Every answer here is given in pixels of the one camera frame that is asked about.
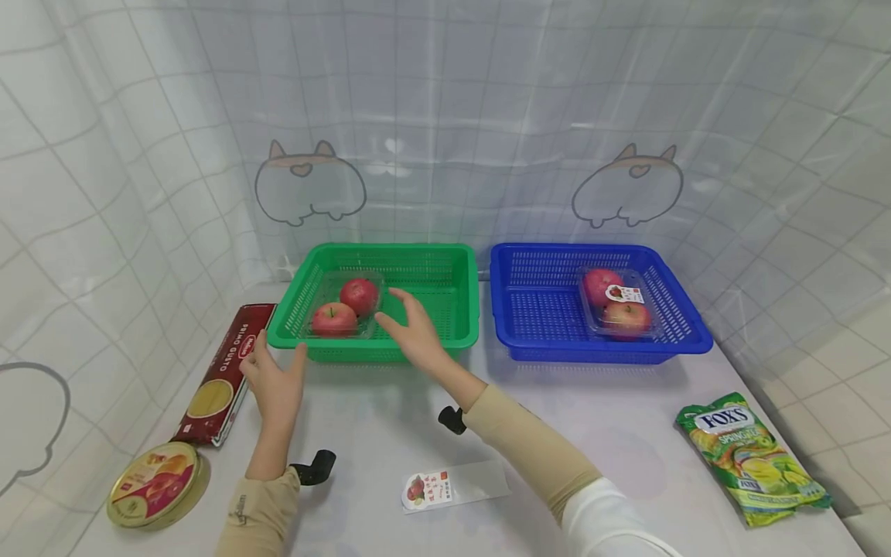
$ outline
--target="white sleeve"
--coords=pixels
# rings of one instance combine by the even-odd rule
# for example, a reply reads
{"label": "white sleeve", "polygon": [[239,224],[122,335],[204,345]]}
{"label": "white sleeve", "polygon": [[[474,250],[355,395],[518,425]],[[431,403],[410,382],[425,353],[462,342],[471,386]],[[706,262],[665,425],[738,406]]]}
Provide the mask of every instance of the white sleeve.
{"label": "white sleeve", "polygon": [[572,557],[682,557],[647,532],[628,498],[606,478],[569,499],[563,535]]}

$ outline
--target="hand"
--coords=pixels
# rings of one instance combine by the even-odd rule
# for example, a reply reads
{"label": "hand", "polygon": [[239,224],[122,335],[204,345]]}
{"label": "hand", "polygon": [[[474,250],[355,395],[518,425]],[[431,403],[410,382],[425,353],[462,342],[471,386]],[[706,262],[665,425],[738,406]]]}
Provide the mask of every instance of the hand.
{"label": "hand", "polygon": [[393,337],[408,361],[425,373],[441,372],[454,365],[454,360],[443,349],[436,327],[420,301],[398,288],[389,289],[389,293],[399,298],[405,306],[408,326],[398,324],[395,319],[381,312],[375,314],[374,319]]}
{"label": "hand", "polygon": [[300,343],[294,350],[290,368],[283,372],[266,348],[266,330],[260,331],[254,350],[241,360],[239,369],[257,399],[264,430],[290,431],[294,427],[303,401],[306,360],[307,345]]}

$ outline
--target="beige arm sleeve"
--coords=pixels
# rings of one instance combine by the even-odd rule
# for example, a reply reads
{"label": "beige arm sleeve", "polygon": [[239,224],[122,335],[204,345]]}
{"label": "beige arm sleeve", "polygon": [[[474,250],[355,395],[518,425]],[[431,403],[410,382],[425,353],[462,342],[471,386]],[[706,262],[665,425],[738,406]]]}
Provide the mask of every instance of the beige arm sleeve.
{"label": "beige arm sleeve", "polygon": [[494,385],[486,387],[464,423],[511,463],[558,524],[569,498],[602,475],[562,435]]}
{"label": "beige arm sleeve", "polygon": [[229,503],[229,517],[216,557],[279,557],[297,513],[300,480],[290,466],[279,479],[242,479]]}

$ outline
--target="fox's candy bag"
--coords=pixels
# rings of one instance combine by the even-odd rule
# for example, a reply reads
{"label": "fox's candy bag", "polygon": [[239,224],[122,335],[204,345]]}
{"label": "fox's candy bag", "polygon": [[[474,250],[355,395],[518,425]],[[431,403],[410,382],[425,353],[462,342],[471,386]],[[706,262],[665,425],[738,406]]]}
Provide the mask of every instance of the fox's candy bag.
{"label": "fox's candy bag", "polygon": [[804,504],[827,508],[832,503],[740,393],[706,406],[685,406],[676,421],[736,499],[749,526],[766,526]]}

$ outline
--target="blue basket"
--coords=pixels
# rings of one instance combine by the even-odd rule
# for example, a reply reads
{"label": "blue basket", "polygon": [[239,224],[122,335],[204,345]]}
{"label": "blue basket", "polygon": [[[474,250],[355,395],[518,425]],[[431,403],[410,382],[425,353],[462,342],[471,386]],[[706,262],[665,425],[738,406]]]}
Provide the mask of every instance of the blue basket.
{"label": "blue basket", "polygon": [[[650,248],[500,243],[491,257],[495,331],[515,360],[655,365],[677,354],[704,354],[712,348],[712,335],[699,312]],[[662,335],[620,342],[592,331],[578,292],[576,273],[581,266],[637,271],[656,306]]]}

